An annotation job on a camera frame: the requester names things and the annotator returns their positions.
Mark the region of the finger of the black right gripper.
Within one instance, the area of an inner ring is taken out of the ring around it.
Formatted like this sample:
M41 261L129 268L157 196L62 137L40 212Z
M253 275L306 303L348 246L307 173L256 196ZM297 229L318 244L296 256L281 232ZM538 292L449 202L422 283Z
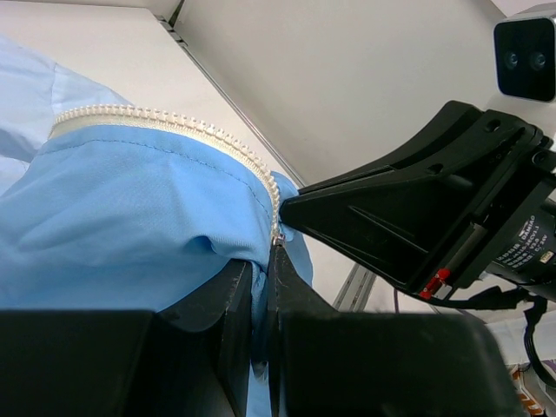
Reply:
M532 124L517 116L451 101L428 125ZM407 267L420 263L411 252L416 246L406 229L406 187L412 181L407 157L413 153L408 142L377 161L304 188L282 204L283 222L378 275L407 278Z

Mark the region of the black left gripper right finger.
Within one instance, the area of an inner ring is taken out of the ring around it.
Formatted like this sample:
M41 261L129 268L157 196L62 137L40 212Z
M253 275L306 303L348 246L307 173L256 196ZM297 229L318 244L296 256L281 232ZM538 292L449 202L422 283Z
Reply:
M324 358L316 352L326 319L335 310L296 272L285 245L275 243L268 266L266 351L273 416L302 416L316 406Z

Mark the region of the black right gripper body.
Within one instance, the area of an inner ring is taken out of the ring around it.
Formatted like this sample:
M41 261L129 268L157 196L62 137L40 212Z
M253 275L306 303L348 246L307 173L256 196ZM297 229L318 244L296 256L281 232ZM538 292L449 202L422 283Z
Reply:
M539 283L540 254L554 243L554 144L532 125L428 125L408 142L406 229L420 262L407 267L408 293L431 300L486 268Z

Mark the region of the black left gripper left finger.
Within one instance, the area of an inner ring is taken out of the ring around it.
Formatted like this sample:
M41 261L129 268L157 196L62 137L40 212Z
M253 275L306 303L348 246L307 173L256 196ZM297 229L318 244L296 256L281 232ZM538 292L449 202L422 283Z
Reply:
M252 266L232 260L164 309L178 332L175 371L166 378L175 416L244 416L251 342Z

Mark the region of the light blue zip jacket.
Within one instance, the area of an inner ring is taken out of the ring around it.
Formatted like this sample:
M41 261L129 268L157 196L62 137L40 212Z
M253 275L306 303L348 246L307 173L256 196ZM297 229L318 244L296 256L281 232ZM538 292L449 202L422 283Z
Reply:
M237 256L253 266L260 322L272 218L260 179L144 120L50 137L64 111L104 104L129 108L109 88L2 40L2 306L160 311Z

